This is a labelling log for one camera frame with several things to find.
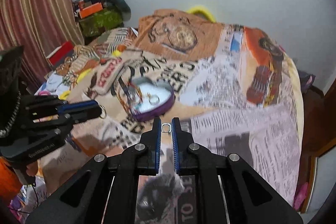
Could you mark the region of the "purple heart-shaped tin box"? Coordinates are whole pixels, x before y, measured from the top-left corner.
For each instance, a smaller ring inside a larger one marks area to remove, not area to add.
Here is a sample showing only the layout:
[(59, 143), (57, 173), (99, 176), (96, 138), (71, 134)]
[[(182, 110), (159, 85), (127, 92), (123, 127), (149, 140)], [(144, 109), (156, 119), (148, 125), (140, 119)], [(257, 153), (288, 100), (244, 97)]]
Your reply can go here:
[(129, 114), (138, 122), (146, 122), (167, 113), (174, 105), (175, 95), (171, 84), (148, 77), (132, 79), (127, 84)]

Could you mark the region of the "red white box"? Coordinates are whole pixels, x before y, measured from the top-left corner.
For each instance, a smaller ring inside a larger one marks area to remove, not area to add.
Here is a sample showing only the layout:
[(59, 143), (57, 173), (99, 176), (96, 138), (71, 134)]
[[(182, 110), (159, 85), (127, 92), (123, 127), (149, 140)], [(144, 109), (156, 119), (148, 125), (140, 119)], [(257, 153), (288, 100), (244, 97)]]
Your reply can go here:
[(55, 48), (47, 57), (49, 64), (55, 69), (62, 65), (66, 57), (71, 57), (74, 53), (74, 44), (71, 41), (64, 42), (61, 46)]

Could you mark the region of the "orange jacket sleeve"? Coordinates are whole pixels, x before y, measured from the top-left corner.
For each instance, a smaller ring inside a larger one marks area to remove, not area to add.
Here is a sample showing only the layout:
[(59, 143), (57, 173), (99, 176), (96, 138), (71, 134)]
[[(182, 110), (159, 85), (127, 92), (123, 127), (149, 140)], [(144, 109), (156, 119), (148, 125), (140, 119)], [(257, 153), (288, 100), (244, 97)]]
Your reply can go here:
[(22, 187), (15, 172), (13, 172), (6, 161), (1, 158), (0, 167), (0, 195), (1, 201), (9, 205), (11, 200), (20, 192)]

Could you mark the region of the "newspaper print bed cover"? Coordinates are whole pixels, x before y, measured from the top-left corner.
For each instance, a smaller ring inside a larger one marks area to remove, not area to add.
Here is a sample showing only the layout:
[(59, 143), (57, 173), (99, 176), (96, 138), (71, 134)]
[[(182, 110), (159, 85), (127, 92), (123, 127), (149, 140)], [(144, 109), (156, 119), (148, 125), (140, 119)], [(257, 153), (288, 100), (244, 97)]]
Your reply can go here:
[[(94, 68), (70, 102), (96, 100), (102, 118), (76, 125), (41, 159), (49, 198), (27, 223), (301, 223), (293, 209), (303, 99), (293, 60), (263, 30), (204, 24), (189, 53), (127, 47)], [(148, 77), (173, 87), (161, 119), (159, 173), (139, 174), (141, 135), (154, 119), (128, 112), (127, 84)], [(193, 143), (190, 174), (174, 168), (171, 122)]]

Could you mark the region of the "green camouflage bag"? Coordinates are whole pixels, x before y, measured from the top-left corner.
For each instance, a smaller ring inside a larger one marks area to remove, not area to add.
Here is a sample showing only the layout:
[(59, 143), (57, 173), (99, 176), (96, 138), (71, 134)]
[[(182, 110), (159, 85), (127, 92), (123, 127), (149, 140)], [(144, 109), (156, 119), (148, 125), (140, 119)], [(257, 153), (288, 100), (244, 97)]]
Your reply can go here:
[(81, 32), (85, 38), (100, 36), (105, 31), (118, 28), (123, 25), (121, 13), (112, 8), (104, 8), (84, 19), (79, 20)]

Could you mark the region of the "orange box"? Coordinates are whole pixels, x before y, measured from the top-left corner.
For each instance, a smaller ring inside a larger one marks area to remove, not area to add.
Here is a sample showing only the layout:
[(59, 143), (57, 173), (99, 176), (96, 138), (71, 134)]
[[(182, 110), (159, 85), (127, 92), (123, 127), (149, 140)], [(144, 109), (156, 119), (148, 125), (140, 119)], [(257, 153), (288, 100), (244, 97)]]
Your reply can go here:
[(83, 8), (82, 10), (80, 10), (79, 15), (80, 15), (81, 19), (84, 19), (87, 16), (90, 16), (90, 15), (96, 13), (96, 12), (101, 11), (102, 9), (103, 9), (102, 4), (100, 2), (97, 2), (93, 5), (90, 5), (86, 8)]

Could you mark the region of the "striped red curtain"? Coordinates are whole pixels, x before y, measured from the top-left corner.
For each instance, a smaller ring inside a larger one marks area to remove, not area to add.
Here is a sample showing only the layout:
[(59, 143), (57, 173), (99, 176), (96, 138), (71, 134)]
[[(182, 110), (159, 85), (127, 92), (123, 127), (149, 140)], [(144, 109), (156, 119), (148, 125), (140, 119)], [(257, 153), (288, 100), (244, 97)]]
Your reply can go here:
[(64, 42), (83, 44), (72, 0), (1, 0), (1, 49), (23, 46), (21, 77), (37, 90), (51, 71), (47, 55)]

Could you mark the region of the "dark grey plush item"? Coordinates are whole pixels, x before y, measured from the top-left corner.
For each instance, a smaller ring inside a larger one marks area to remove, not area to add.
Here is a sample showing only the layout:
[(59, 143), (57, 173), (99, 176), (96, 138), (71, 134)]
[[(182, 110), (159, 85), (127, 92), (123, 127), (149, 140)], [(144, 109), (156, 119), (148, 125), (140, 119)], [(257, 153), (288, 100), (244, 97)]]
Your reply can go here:
[(102, 3), (106, 3), (108, 7), (114, 6), (122, 15), (123, 21), (127, 22), (131, 19), (131, 9), (125, 0), (100, 0)]

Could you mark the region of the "brown wooden door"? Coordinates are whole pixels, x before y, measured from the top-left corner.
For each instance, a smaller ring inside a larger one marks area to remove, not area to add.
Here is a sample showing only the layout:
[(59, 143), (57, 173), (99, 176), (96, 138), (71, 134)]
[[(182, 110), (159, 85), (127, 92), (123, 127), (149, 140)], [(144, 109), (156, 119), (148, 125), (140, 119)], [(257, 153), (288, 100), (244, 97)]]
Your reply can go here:
[(301, 213), (320, 209), (335, 184), (335, 83), (324, 95), (312, 87), (303, 95), (304, 127), (298, 190)]

